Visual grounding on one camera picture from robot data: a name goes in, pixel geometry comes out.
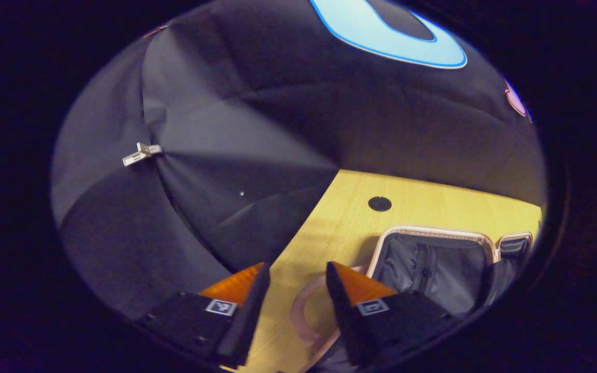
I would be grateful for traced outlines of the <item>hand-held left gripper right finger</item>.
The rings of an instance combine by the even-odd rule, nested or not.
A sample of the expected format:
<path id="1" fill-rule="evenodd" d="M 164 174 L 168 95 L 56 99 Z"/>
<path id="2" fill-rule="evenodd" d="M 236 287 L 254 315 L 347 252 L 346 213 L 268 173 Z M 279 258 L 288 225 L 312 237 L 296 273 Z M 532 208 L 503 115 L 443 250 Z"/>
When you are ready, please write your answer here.
<path id="1" fill-rule="evenodd" d="M 369 278 L 328 262 L 325 282 L 354 366 L 389 366 L 426 349 L 464 320 L 464 309 L 448 309 L 429 297 L 422 288 L 429 277 L 413 263 L 386 262 Z"/>

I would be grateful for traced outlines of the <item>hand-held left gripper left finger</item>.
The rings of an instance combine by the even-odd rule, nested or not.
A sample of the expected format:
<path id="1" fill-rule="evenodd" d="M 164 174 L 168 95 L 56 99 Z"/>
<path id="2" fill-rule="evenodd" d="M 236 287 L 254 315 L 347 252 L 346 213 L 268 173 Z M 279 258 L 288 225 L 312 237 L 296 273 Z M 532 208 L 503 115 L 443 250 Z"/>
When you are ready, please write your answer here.
<path id="1" fill-rule="evenodd" d="M 270 266 L 260 262 L 196 294 L 176 293 L 144 314 L 140 328 L 202 365 L 238 369 L 249 356 Z"/>

